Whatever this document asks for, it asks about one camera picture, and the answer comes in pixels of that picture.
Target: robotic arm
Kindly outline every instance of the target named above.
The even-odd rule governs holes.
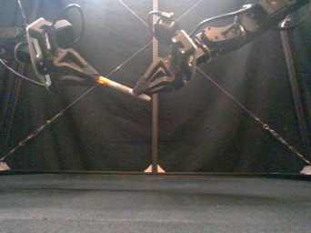
[[[134,94],[152,95],[182,88],[194,78],[196,65],[239,49],[309,3],[310,0],[261,0],[255,5],[243,5],[234,13],[205,20],[191,35],[180,30],[172,14],[152,12],[150,15],[159,16],[154,26],[155,38],[170,42],[171,54],[151,64]],[[202,29],[209,23],[229,17],[235,17],[231,25]]]

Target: cable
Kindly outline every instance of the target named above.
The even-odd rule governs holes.
[[[194,37],[194,36],[196,35],[196,32],[198,32],[199,28],[201,28],[203,25],[206,25],[206,24],[209,24],[209,23],[213,23],[213,22],[215,22],[215,21],[223,20],[223,19],[226,19],[226,18],[229,18],[229,17],[234,17],[234,16],[238,16],[238,15],[242,15],[242,14],[246,13],[251,8],[253,8],[253,5],[251,5],[251,4],[247,4],[247,5],[243,5],[243,7],[242,7],[238,11],[235,11],[235,12],[231,12],[231,13],[229,13],[229,14],[219,15],[219,16],[215,16],[215,17],[213,17],[213,18],[209,18],[209,19],[203,20],[203,21],[198,24],[198,26],[196,26],[195,30],[192,31],[190,37]]]
[[[154,31],[154,15],[160,16],[160,11],[152,11],[148,14],[148,27],[150,27],[150,31],[151,31],[152,37],[156,38],[155,37],[155,31]]]
[[[84,32],[86,32],[84,14],[83,14],[82,7],[80,7],[80,5],[78,5],[78,4],[70,4],[70,5],[67,5],[67,6],[62,9],[62,13],[59,14],[59,16],[58,16],[58,18],[56,18],[56,20],[55,20],[52,26],[55,26],[56,22],[63,18],[63,15],[64,15],[64,14],[67,13],[67,11],[68,11],[70,9],[72,9],[72,8],[76,8],[76,10],[79,11],[80,17],[82,17],[82,32],[80,32],[80,36],[76,38],[76,40],[75,40],[70,45],[67,45],[66,47],[70,47],[70,46],[72,46],[74,44],[76,44],[76,43],[82,40],[82,38],[83,38],[83,36],[84,36]]]
[[[31,78],[28,78],[27,76],[22,75],[20,73],[18,73],[18,71],[15,71],[6,63],[6,61],[0,58],[0,63],[6,66],[6,68],[20,78],[26,79],[27,81],[32,82],[34,84],[39,85],[39,86],[44,86],[42,83],[34,81]]]
[[[28,24],[27,24],[24,9],[23,9],[23,5],[22,5],[20,0],[18,0],[18,3],[19,3],[20,13],[22,13],[23,21],[24,21],[24,27],[27,27]]]

